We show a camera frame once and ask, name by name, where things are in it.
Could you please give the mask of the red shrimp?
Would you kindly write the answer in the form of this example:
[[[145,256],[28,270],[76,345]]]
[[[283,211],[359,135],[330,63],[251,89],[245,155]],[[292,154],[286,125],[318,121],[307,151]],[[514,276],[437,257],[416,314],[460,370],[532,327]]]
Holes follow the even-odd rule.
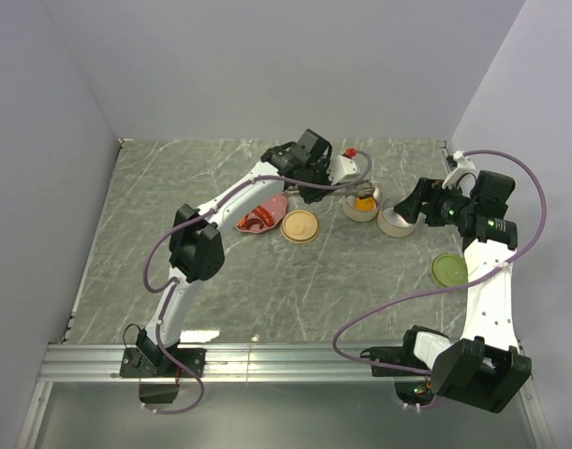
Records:
[[[246,222],[247,222],[248,216],[245,215],[244,217],[242,217],[237,223],[236,226],[240,229],[244,228]]]

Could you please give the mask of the beige round lid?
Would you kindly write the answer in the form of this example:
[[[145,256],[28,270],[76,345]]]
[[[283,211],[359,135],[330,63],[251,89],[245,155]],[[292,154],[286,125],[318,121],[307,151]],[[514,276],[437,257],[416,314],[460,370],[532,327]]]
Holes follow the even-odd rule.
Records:
[[[280,230],[288,241],[304,244],[317,237],[319,222],[308,210],[293,210],[282,220]]]

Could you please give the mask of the red sausage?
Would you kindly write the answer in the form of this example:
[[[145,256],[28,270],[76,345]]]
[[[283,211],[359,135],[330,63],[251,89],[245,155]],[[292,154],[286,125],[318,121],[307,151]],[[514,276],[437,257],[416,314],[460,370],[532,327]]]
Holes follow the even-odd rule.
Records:
[[[257,206],[253,209],[253,213],[263,221],[265,226],[274,226],[272,215],[265,208]]]

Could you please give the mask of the beige steel container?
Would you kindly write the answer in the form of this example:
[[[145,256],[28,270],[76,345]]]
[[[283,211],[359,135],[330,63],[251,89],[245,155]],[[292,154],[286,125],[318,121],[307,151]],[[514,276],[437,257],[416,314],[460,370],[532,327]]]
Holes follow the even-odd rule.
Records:
[[[382,203],[379,187],[371,182],[359,184],[347,190],[342,199],[342,207],[346,217],[358,223],[366,223],[374,219]]]
[[[387,236],[400,239],[410,236],[417,224],[408,223],[400,214],[394,211],[394,207],[404,200],[403,196],[389,196],[381,204],[377,214],[377,224]]]

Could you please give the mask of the aluminium rail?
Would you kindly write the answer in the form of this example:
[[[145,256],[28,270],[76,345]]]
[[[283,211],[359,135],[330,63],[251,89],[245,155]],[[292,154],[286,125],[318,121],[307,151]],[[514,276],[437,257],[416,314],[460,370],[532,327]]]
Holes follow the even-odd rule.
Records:
[[[169,383],[120,374],[122,345],[51,345],[37,380],[41,383]],[[338,356],[326,342],[301,344],[219,343],[206,346],[204,383],[371,382],[367,365]]]

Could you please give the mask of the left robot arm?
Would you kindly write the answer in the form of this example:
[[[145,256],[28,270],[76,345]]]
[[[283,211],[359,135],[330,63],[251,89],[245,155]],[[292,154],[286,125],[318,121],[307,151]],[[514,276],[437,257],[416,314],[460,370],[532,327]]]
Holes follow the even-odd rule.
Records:
[[[172,371],[177,359],[182,324],[202,283],[216,275],[225,262],[224,231],[235,227],[247,212],[276,196],[287,187],[298,187],[307,203],[321,200],[356,177],[356,163],[333,154],[332,145],[308,129],[296,142],[266,150],[232,187],[194,208],[182,205],[173,227],[155,244],[169,243],[169,278],[162,287],[151,286],[148,274],[152,261],[143,270],[145,288],[162,295],[149,324],[137,337],[141,363],[154,376]]]

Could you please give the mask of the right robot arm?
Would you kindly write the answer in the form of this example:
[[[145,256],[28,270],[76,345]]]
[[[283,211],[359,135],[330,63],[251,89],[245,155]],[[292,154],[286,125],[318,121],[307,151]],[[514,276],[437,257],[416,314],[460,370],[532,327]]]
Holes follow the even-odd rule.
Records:
[[[506,220],[512,178],[483,170],[469,196],[441,180],[422,178],[394,207],[408,223],[425,216],[426,225],[454,225],[462,237],[467,266],[467,309],[459,340],[413,326],[403,336],[402,368],[418,374],[428,368],[435,395],[491,413],[501,412],[532,372],[520,355],[511,306],[511,257],[518,228]]]

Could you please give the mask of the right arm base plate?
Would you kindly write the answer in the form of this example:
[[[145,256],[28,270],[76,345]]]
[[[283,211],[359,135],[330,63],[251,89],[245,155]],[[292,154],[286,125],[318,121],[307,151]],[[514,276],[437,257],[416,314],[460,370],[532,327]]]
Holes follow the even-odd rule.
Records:
[[[419,376],[430,372],[424,362],[402,346],[373,346],[360,356],[377,363],[371,367],[373,377]]]

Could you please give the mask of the orange egg yolk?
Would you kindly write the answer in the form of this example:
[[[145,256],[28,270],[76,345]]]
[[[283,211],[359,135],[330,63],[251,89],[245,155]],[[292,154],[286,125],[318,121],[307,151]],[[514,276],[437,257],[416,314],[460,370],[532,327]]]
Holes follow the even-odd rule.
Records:
[[[360,211],[372,211],[376,208],[376,202],[373,197],[356,197],[353,203],[353,207]]]

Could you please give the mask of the dark red octopus piece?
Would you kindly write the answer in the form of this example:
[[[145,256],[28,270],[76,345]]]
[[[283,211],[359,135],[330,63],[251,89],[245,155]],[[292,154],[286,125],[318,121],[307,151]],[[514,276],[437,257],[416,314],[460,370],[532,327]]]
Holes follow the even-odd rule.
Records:
[[[251,232],[260,232],[264,227],[263,221],[255,217],[247,220],[244,224],[244,229]]]

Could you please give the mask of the metal tongs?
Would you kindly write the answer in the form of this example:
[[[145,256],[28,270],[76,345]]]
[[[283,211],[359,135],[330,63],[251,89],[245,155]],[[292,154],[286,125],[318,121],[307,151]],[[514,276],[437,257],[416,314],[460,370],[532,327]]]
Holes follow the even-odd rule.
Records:
[[[354,197],[369,197],[373,196],[376,187],[370,182],[364,182],[357,185],[354,185],[349,188],[345,189],[337,189],[337,190],[324,190],[319,189],[317,192],[321,195],[325,196],[354,196]],[[284,196],[300,196],[300,191],[298,187],[288,187],[284,192]]]

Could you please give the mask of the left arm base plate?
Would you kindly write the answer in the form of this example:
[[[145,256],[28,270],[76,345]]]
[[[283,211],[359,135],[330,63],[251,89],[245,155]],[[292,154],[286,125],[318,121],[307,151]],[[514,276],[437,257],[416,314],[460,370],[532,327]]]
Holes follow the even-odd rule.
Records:
[[[206,350],[203,348],[178,348],[174,350],[173,357],[182,365],[187,366],[198,377],[202,376],[205,366]],[[193,378],[183,368],[180,368],[173,361],[167,359],[163,354],[154,362],[146,358],[141,351],[136,348],[126,348],[123,354],[123,360],[119,371],[119,376],[126,379],[145,379],[145,378]]]

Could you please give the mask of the green round lid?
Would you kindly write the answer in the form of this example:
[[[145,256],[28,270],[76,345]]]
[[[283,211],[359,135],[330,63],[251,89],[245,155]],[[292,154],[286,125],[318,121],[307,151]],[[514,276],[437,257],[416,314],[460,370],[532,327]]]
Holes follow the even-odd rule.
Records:
[[[431,264],[431,276],[443,288],[468,282],[468,271],[464,259],[453,253],[442,253],[434,258]]]

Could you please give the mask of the pink polka dot plate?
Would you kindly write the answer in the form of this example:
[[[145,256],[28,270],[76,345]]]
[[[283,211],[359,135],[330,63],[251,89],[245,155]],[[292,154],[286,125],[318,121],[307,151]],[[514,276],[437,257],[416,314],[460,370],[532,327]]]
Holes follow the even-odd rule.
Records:
[[[278,194],[256,206],[237,222],[234,227],[248,234],[262,234],[273,230],[285,218],[288,201],[285,195]]]

